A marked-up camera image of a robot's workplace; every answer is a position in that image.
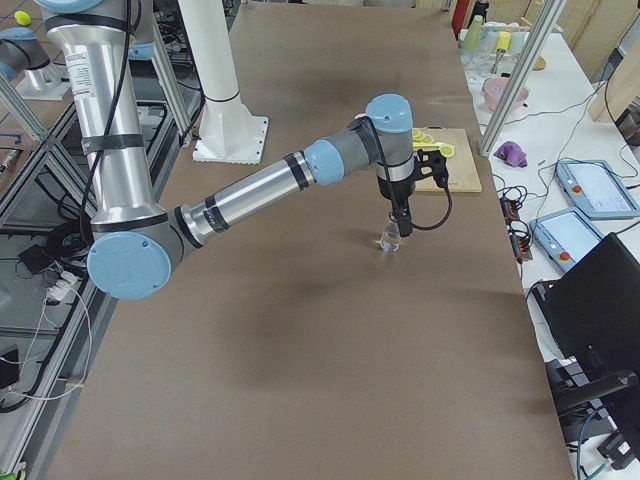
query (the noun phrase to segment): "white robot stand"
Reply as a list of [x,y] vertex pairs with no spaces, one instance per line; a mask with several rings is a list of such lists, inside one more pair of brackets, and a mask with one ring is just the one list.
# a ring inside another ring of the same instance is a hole
[[252,116],[240,98],[222,2],[179,0],[179,4],[206,96],[193,159],[260,163],[269,121]]

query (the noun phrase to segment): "tennis ball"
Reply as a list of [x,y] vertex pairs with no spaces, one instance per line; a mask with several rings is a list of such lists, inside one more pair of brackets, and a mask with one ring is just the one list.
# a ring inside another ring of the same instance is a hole
[[24,10],[18,10],[13,16],[16,22],[18,22],[18,25],[22,25],[23,27],[31,25],[31,15]]

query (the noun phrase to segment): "light blue cap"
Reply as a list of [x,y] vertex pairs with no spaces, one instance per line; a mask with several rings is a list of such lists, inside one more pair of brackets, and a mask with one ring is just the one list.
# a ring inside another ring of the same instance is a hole
[[103,0],[35,0],[35,2],[54,13],[80,13],[100,5]]
[[136,44],[129,49],[129,60],[151,60],[155,51],[154,42]]
[[91,246],[87,269],[103,292],[122,300],[140,300],[169,281],[171,261],[165,249],[151,238],[135,232],[114,232]]
[[330,141],[316,140],[304,149],[304,157],[316,183],[330,185],[344,177],[342,155]]
[[0,73],[6,77],[7,80],[12,81],[18,78],[18,72],[7,65],[4,62],[0,62]]
[[367,105],[365,112],[380,132],[405,133],[413,128],[409,102],[395,93],[386,93],[374,98]]
[[0,40],[35,40],[36,34],[26,27],[12,27],[0,32]]

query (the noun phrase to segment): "black monitor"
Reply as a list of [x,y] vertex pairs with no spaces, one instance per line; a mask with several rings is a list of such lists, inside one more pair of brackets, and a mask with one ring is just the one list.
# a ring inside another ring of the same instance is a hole
[[[556,282],[545,303],[558,347],[590,381],[623,369],[640,375],[640,264],[615,234]],[[640,386],[600,400],[640,458]]]

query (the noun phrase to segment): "purple toy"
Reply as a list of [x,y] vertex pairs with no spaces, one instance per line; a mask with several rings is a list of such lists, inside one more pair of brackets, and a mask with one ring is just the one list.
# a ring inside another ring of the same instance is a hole
[[527,166],[527,154],[522,151],[522,148],[516,142],[503,143],[494,155],[512,167]]

